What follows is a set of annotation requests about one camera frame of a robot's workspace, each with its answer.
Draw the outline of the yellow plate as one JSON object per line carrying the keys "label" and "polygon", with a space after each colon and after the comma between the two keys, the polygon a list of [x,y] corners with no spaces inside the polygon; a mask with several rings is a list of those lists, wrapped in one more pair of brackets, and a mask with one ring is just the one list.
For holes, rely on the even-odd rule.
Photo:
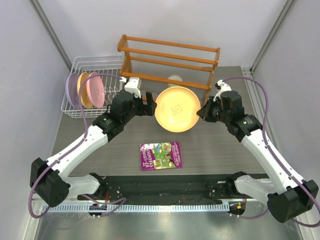
{"label": "yellow plate", "polygon": [[155,119],[165,130],[182,133],[193,128],[199,116],[201,104],[197,95],[182,86],[169,87],[163,90],[155,100]]}

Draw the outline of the pink plate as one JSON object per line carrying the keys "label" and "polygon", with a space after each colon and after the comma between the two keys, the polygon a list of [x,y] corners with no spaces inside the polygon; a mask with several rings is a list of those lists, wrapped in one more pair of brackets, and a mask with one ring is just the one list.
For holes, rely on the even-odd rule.
{"label": "pink plate", "polygon": [[86,82],[86,91],[89,101],[95,108],[101,109],[105,103],[105,88],[102,78],[97,72],[89,74],[90,78]]}

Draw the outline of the orange plate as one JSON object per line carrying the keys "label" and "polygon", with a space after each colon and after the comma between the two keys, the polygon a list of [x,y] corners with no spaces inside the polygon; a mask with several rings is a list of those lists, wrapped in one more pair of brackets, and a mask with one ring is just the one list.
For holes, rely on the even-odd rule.
{"label": "orange plate", "polygon": [[88,93],[87,93],[87,87],[86,84],[83,85],[82,89],[81,85],[84,83],[84,81],[89,77],[89,74],[87,72],[83,72],[79,75],[77,79],[77,93],[80,94],[80,101],[83,107],[87,109],[91,109],[93,107],[93,104],[90,102],[88,98]]}

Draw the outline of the purple plate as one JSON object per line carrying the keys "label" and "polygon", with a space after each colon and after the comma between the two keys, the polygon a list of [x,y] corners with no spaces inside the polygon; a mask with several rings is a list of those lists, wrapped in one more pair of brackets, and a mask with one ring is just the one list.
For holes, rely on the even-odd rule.
{"label": "purple plate", "polygon": [[80,108],[80,103],[78,100],[77,83],[79,75],[77,73],[71,73],[65,82],[65,94],[69,104],[74,109]]}

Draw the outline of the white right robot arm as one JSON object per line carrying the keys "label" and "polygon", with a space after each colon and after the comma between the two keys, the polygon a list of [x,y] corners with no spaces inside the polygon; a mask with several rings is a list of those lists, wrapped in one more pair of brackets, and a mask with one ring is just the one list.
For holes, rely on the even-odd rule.
{"label": "white right robot arm", "polygon": [[314,180],[306,181],[281,156],[259,120],[245,113],[237,91],[211,96],[197,115],[209,123],[221,122],[255,158],[271,183],[263,183],[245,172],[237,172],[226,180],[226,193],[233,198],[247,195],[267,206],[271,215],[285,223],[315,205],[319,187]]}

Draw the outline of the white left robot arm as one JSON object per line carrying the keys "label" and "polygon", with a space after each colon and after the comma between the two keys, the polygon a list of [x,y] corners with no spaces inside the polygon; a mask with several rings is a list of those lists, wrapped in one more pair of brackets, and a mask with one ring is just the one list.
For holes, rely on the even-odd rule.
{"label": "white left robot arm", "polygon": [[89,195],[102,199],[107,192],[106,182],[96,173],[71,177],[70,173],[91,153],[120,134],[135,116],[153,116],[157,104],[151,92],[146,101],[128,91],[120,91],[109,109],[97,117],[86,132],[59,153],[47,160],[37,158],[31,165],[30,187],[51,208],[68,197]]}

